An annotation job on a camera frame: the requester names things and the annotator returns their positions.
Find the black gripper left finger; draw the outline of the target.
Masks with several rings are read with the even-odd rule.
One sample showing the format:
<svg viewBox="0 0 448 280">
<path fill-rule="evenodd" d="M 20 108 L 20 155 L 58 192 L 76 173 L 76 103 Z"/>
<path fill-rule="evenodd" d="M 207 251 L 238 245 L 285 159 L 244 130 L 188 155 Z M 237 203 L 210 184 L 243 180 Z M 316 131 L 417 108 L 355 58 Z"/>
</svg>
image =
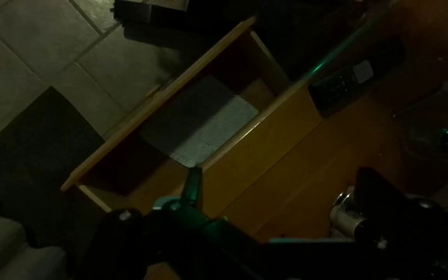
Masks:
<svg viewBox="0 0 448 280">
<path fill-rule="evenodd" d="M 204 280 L 196 246 L 190 239 L 192 208 L 136 209 L 108 214 L 75 274 L 75 280 L 145 280 L 148 270 L 167 264 L 182 280 Z"/>
</svg>

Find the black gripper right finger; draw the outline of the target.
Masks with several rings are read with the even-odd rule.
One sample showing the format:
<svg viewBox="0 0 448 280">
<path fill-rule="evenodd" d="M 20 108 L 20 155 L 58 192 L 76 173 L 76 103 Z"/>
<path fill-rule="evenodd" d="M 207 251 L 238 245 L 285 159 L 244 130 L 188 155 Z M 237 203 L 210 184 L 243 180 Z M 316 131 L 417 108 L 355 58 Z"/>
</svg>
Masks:
<svg viewBox="0 0 448 280">
<path fill-rule="evenodd" d="M 386 242 L 398 280 L 448 280 L 448 208 L 408 197 L 374 169 L 356 172 L 355 203 Z"/>
</svg>

